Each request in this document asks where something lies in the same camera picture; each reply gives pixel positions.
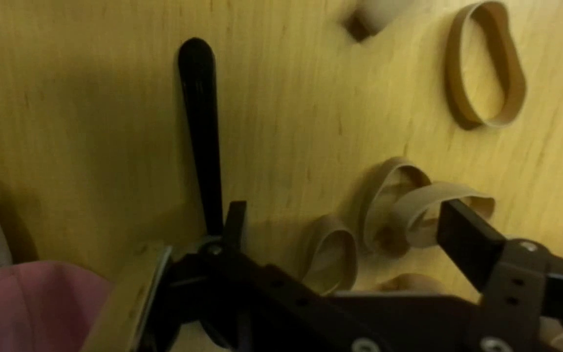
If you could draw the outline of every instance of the wooden surface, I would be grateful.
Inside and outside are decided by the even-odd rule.
[[[225,199],[249,199],[249,254],[296,272],[304,229],[350,217],[390,156],[497,196],[493,223],[563,254],[563,0],[507,2],[528,78],[521,119],[464,131],[448,111],[444,47],[460,0],[413,0],[362,43],[350,0],[0,0],[0,211],[18,258],[114,278],[141,241],[184,250],[204,233],[175,53],[218,55]],[[501,92],[479,29],[468,82]],[[360,287],[427,272],[472,287],[440,250],[370,258]]]

